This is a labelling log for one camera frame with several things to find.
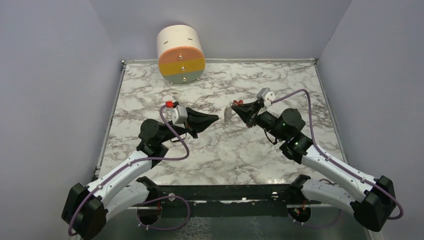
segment white marble table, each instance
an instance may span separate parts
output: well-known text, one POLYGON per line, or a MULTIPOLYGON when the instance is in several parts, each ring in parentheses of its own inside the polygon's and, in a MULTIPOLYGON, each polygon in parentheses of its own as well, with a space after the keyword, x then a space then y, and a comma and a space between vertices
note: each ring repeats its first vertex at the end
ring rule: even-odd
MULTIPOLYGON (((128 64, 119 93, 100 169, 105 175, 125 160, 140 143, 138 134, 146 119, 160 121, 159 108, 177 100, 196 111, 219 115, 220 120, 199 134, 187 136, 189 158, 162 161, 145 173, 160 185, 284 184, 299 174, 322 175, 284 157, 260 127, 247 128, 237 117, 224 123, 224 108, 233 100, 249 103, 262 88, 271 88, 277 98, 305 88, 311 94, 315 137, 322 147, 343 159, 323 92, 312 63, 207 63, 202 77, 186 84, 169 84, 157 64, 128 64)), ((306 122, 302 132, 310 137, 308 101, 299 93, 272 106, 279 115, 297 108, 306 122)), ((167 157, 185 154, 181 143, 166 142, 167 157)))

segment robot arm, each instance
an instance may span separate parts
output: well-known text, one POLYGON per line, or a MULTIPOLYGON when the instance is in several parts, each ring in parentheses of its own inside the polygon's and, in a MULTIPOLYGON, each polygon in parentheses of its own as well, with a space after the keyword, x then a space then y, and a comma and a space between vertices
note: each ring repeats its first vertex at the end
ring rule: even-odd
POLYGON ((367 229, 380 231, 396 206, 392 181, 385 176, 375 178, 331 156, 313 137, 301 133, 306 123, 297 109, 285 109, 280 116, 268 112, 275 98, 269 88, 263 88, 256 101, 246 104, 234 101, 230 107, 247 127, 258 125, 283 142, 279 149, 288 159, 318 171, 340 186, 301 175, 291 184, 295 197, 330 204, 353 214, 367 229))
MULTIPOLYGON (((83 239, 92 239, 113 216, 150 198, 149 186, 142 182, 129 184, 162 160, 187 158, 188 147, 179 135, 188 133, 198 138, 198 133, 219 119, 217 115, 197 112, 177 102, 167 102, 166 107, 171 109, 172 121, 161 123, 154 119, 145 120, 138 135, 141 142, 124 162, 86 186, 77 183, 70 189, 61 216, 70 226, 70 235, 75 235, 70 232, 73 228, 83 239), (182 142, 187 154, 179 158, 166 158, 168 148, 162 143, 175 137, 182 142)), ((165 120, 162 116, 164 108, 160 109, 162 120, 165 120)))

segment white wall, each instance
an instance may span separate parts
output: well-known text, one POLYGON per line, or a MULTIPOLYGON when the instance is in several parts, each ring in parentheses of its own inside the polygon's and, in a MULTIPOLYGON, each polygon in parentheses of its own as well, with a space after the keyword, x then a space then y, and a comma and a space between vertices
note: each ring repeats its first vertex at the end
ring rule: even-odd
POLYGON ((423 13, 422 0, 353 0, 318 61, 349 163, 391 178, 404 206, 385 240, 424 236, 423 13))
POLYGON ((156 36, 192 26, 206 58, 318 58, 351 0, 90 0, 119 56, 157 59, 156 36))
POLYGON ((0 3, 0 239, 67 239, 68 191, 100 154, 121 62, 87 0, 0 3))

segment striped cylinder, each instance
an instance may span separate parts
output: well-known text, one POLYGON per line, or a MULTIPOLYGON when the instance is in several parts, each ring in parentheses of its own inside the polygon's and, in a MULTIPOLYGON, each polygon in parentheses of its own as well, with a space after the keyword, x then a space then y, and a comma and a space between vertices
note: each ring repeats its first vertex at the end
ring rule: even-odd
POLYGON ((186 25, 164 28, 156 39, 160 74, 171 83, 188 83, 205 70, 205 56, 196 31, 186 25))

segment red connector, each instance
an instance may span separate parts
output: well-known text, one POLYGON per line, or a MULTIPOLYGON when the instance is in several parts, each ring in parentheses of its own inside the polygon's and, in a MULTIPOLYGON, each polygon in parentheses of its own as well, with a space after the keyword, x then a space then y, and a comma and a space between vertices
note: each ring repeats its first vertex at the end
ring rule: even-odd
POLYGON ((166 104, 166 107, 169 109, 174 107, 174 103, 172 101, 167 101, 165 104, 166 104))

